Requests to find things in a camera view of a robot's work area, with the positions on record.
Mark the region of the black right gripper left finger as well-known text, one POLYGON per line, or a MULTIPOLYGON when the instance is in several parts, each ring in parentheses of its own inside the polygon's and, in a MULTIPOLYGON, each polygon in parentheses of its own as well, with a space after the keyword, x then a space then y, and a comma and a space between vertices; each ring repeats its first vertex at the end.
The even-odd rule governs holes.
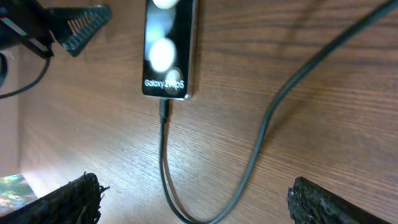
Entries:
POLYGON ((1 224, 95 224, 108 190, 94 173, 84 173, 53 192, 1 217, 1 224))

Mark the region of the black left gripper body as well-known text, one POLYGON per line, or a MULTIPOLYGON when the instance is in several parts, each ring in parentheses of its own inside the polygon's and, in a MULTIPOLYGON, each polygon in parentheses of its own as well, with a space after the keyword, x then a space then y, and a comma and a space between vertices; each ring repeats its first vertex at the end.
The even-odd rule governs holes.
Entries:
POLYGON ((41 58, 53 57, 45 9, 36 0, 1 0, 1 49, 22 44, 41 58))

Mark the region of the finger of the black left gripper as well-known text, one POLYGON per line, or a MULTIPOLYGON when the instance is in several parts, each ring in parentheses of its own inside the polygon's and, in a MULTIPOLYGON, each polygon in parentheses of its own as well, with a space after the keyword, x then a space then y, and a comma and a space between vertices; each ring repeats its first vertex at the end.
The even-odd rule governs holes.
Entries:
POLYGON ((77 57, 94 35, 112 18, 108 5, 90 7, 51 7, 46 9, 49 28, 55 40, 77 57))

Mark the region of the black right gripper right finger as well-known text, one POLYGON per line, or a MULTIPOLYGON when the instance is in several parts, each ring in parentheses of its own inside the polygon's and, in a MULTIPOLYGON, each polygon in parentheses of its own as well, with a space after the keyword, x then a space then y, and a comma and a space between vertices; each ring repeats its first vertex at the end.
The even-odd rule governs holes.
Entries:
POLYGON ((287 204, 295 224, 389 224, 304 177, 297 177, 288 189, 287 204))

